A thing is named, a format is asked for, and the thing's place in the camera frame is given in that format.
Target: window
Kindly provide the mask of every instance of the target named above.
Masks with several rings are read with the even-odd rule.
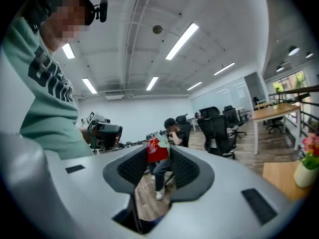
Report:
[[[275,90],[276,88],[279,88],[279,91],[282,92],[282,91],[288,91],[288,90],[294,90],[294,89],[307,87],[307,82],[306,82],[305,74],[303,70],[301,70],[287,77],[274,81],[273,86]]]
[[[305,78],[305,74],[303,72],[303,70],[298,71],[294,74],[291,74],[287,77],[283,77],[279,80],[276,80],[273,82],[273,86],[274,89],[276,90],[277,88],[279,88],[279,92],[282,91],[288,91],[288,90],[294,90],[294,89],[300,89],[300,88],[305,88],[307,87],[307,82],[306,82],[306,78]],[[296,97],[298,94],[285,94],[283,96],[284,99],[291,99]],[[311,102],[310,97],[306,97],[303,99],[304,102]],[[299,102],[297,103],[293,103],[293,105],[295,106],[300,106],[301,104]],[[311,107],[308,104],[303,104],[302,105],[302,111],[307,112],[309,114],[311,114]],[[287,118],[289,118],[291,121],[293,122],[297,122],[296,120],[296,113],[291,113],[289,115],[286,115]],[[302,114],[302,121],[308,121],[309,120],[309,116]]]

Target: ceiling light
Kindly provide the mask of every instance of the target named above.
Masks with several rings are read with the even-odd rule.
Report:
[[[90,83],[88,78],[83,78],[82,81],[85,83],[85,85],[88,87],[88,89],[93,93],[97,94],[96,90],[93,88],[92,84]]]
[[[220,69],[218,72],[214,73],[214,75],[221,73],[222,71],[226,70],[227,68],[229,68],[229,67],[231,67],[231,66],[233,66],[233,65],[235,65],[234,62],[231,63],[231,64],[229,64],[228,66],[225,66],[223,69]]]
[[[68,58],[68,59],[70,59],[70,58],[75,58],[75,56],[74,56],[74,54],[73,54],[73,51],[72,51],[72,49],[71,49],[71,46],[70,46],[70,44],[65,44],[63,47],[62,47],[62,49],[63,49],[63,51],[64,51],[64,53],[65,53],[65,55],[66,55],[66,57]]]
[[[288,56],[295,55],[298,51],[299,51],[299,48],[297,48],[296,46],[292,45],[292,46],[289,47]]]
[[[187,40],[198,30],[198,26],[192,23],[184,34],[180,37],[177,43],[174,45],[169,54],[165,57],[167,60],[172,60],[176,53],[181,49],[181,47],[187,42]]]
[[[190,88],[187,89],[187,90],[191,90],[191,89],[195,88],[196,86],[198,86],[198,85],[201,84],[201,83],[202,83],[202,82],[196,83],[194,86],[190,87]]]
[[[313,56],[313,53],[307,52],[306,58],[310,58]]]
[[[244,83],[244,82],[237,83],[237,84],[234,85],[234,87],[237,86],[237,85],[239,85],[239,84],[241,84],[241,83]]]
[[[154,84],[158,80],[158,78],[159,78],[158,76],[154,76],[146,90],[151,90],[151,88],[154,86]]]
[[[227,90],[227,89],[220,90],[220,91],[218,91],[218,92],[216,92],[216,93],[222,92],[222,91],[224,91],[224,90]]]
[[[284,70],[284,67],[283,67],[283,66],[277,66],[276,72],[280,72],[280,71],[282,71],[282,70]]]

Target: black cap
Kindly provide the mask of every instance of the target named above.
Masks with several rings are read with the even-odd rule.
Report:
[[[165,129],[168,129],[172,125],[176,125],[176,122],[173,118],[169,118],[169,119],[165,120],[165,122],[164,122]]]
[[[92,24],[95,16],[95,9],[90,0],[82,0],[85,3],[85,25],[89,26]]]

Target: black slot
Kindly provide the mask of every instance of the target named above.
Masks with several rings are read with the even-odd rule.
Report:
[[[65,170],[66,170],[67,173],[74,173],[74,172],[82,170],[84,168],[85,167],[83,165],[76,165],[76,166],[68,167]]]
[[[261,225],[266,224],[273,219],[277,213],[262,197],[256,189],[247,189],[241,192],[248,202],[250,208],[253,210]]]

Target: jeans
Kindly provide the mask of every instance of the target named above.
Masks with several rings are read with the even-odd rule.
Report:
[[[164,175],[168,171],[170,165],[169,159],[164,159],[156,166],[155,163],[149,163],[149,169],[155,176],[155,191],[160,191],[164,186]]]

